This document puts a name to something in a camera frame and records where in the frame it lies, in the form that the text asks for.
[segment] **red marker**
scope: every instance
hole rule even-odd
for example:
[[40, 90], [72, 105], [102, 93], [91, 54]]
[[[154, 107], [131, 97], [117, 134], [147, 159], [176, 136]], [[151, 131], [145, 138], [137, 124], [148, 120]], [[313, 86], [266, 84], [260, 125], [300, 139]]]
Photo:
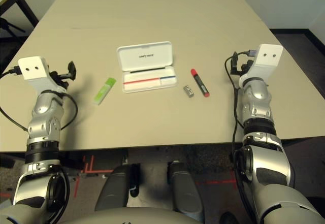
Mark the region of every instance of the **red marker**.
[[208, 89], [206, 88], [206, 86], [204, 85], [204, 83], [202, 82], [201, 78], [199, 77], [198, 73], [195, 71], [195, 69], [191, 69], [191, 73], [195, 79], [195, 81], [197, 82], [200, 90], [202, 91], [204, 97], [209, 97], [210, 94], [208, 92]]

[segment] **black baseboard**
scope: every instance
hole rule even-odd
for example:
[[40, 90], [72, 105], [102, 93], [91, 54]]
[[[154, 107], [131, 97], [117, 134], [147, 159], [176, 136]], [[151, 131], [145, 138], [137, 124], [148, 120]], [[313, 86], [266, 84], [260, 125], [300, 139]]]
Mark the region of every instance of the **black baseboard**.
[[307, 28], [271, 28], [270, 31], [273, 34], [300, 34], [305, 35], [311, 43], [323, 54], [325, 55], [325, 44], [323, 44], [309, 29]]

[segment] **small metal sharpener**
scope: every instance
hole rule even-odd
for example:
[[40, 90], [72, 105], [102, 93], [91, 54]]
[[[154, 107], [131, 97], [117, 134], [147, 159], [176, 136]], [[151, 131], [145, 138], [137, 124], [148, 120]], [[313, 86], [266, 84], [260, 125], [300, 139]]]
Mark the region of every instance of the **small metal sharpener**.
[[184, 91], [186, 92], [188, 97], [191, 98], [194, 96], [193, 90], [188, 85], [184, 86]]

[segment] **white pen case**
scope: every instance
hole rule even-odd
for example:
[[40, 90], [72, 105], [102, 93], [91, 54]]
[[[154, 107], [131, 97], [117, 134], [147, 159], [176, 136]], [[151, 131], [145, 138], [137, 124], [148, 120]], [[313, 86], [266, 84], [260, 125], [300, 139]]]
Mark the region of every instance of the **white pen case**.
[[124, 71], [125, 93], [168, 88], [177, 83], [171, 42], [121, 46], [117, 57]]

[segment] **black table leg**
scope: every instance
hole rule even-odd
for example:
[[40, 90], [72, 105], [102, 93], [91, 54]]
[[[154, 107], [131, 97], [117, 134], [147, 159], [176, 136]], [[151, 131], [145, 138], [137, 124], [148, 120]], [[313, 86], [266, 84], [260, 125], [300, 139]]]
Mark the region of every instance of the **black table leg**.
[[25, 0], [17, 0], [17, 5], [20, 7], [20, 9], [23, 11], [25, 16], [29, 19], [31, 24], [36, 27], [39, 20], [35, 16], [34, 12], [30, 9], [29, 5], [26, 3]]

